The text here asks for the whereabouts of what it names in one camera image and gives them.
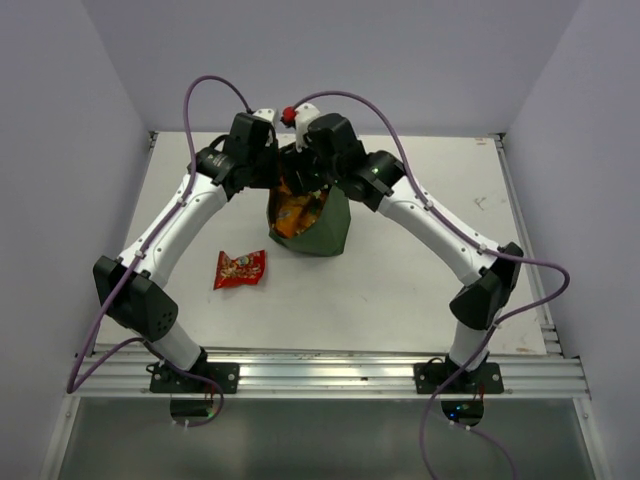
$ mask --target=chip bag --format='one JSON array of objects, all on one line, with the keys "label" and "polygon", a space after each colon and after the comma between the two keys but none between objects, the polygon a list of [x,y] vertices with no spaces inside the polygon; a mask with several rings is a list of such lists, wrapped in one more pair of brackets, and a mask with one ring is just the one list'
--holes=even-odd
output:
[{"label": "chip bag", "polygon": [[267,266],[267,253],[264,250],[252,252],[236,259],[229,258],[225,252],[218,254],[218,266],[213,289],[256,285]]}]

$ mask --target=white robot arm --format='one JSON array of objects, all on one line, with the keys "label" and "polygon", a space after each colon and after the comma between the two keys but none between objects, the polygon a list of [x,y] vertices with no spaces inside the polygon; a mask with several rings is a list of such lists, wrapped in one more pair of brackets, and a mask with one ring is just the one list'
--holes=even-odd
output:
[{"label": "white robot arm", "polygon": [[[102,257],[94,277],[104,302],[124,271],[140,257],[128,285],[116,297],[108,314],[120,325],[142,336],[156,353],[181,370],[189,371],[201,356],[201,348],[177,321],[178,306],[164,292],[176,263],[202,227],[245,187],[270,188],[277,175],[275,109],[252,115],[238,114],[222,151],[214,147],[198,153],[198,167],[191,194],[183,200],[190,173],[147,230],[114,261]],[[180,210],[159,231],[143,254],[140,246],[175,204]]]},{"label": "white robot arm", "polygon": [[[419,201],[402,163],[388,152],[367,154],[344,117],[322,116],[313,105],[301,105],[295,116],[296,142],[279,151],[273,129],[276,118],[274,109],[259,110],[254,115],[239,114],[222,152],[209,148],[198,153],[191,195],[150,244],[129,285],[109,309],[109,315],[136,331],[153,351],[178,368],[197,372],[198,364],[206,362],[206,354],[177,322],[178,307],[163,288],[193,238],[235,193],[245,187],[270,188],[279,182],[281,172],[277,162],[280,161],[283,175],[291,180],[288,185],[294,193],[335,184],[350,199],[364,203],[406,228],[449,266],[463,289],[450,304],[458,324],[448,359],[462,365],[477,350],[494,317],[508,300],[515,286],[518,265],[505,265],[483,251],[471,249],[454,235],[430,212],[432,206],[483,247],[501,248],[455,217],[432,196],[428,196],[426,206]],[[102,257],[96,263],[94,276],[101,301],[104,302],[132,261],[142,255],[139,245],[166,212],[176,202],[182,202],[188,180],[186,175],[154,223],[118,259]],[[507,248],[512,254],[522,255],[515,244]],[[486,351],[478,355],[467,371],[478,368],[486,356]]]}]

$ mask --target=white table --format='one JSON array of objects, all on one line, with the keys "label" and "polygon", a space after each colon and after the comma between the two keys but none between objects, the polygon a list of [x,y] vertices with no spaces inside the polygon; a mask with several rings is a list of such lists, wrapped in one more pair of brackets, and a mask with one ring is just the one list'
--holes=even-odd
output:
[{"label": "white table", "polygon": [[[195,134],[196,148],[218,134]],[[293,140],[280,135],[281,144]],[[363,136],[368,150],[396,152],[386,136]],[[421,183],[447,208],[486,236],[518,239],[492,139],[403,137]],[[162,132],[153,152],[127,243],[155,218],[188,164],[184,133]],[[352,203],[343,255],[313,258],[289,252],[267,236],[266,191],[245,191],[219,212],[180,259],[166,287],[178,319],[208,347],[348,351],[446,352],[455,319],[448,303],[460,284],[418,240],[393,222]],[[237,257],[267,250],[260,284],[212,290],[218,252]],[[506,310],[531,302],[523,269]],[[522,314],[491,342],[500,354],[546,354],[538,318]],[[130,336],[105,319],[98,343]]]}]

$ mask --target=white wall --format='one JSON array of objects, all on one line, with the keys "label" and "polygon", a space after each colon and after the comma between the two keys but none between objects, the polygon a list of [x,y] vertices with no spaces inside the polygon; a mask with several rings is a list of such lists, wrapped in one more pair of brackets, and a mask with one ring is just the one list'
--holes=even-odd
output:
[{"label": "white wall", "polygon": [[620,479],[640,468],[639,24],[637,0],[584,0],[507,135],[534,249],[573,273],[554,318]]},{"label": "white wall", "polygon": [[147,133],[79,1],[0,6],[2,478],[35,478],[122,245]]},{"label": "white wall", "polygon": [[[198,75],[237,82],[253,108],[282,108],[341,88],[379,104],[404,134],[504,132],[579,0],[83,0],[136,109],[182,130]],[[321,100],[360,133],[363,107]],[[194,95],[196,130],[229,127],[240,103],[220,87]]]}]

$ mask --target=black mounting bracket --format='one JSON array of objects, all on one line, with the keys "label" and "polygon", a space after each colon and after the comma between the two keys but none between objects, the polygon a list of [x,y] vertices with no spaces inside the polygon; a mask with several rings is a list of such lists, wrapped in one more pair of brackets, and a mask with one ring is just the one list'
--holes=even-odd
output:
[{"label": "black mounting bracket", "polygon": [[[151,374],[151,393],[211,393],[211,386],[186,378],[160,362],[147,366]],[[225,395],[238,391],[240,365],[237,363],[205,363],[200,366],[198,375],[210,378],[222,388]]]},{"label": "black mounting bracket", "polygon": [[[419,395],[430,395],[451,376],[458,366],[448,357],[443,362],[430,361],[413,366],[413,379]],[[475,395],[504,393],[500,365],[486,360],[473,372],[464,372],[442,393]]]}]

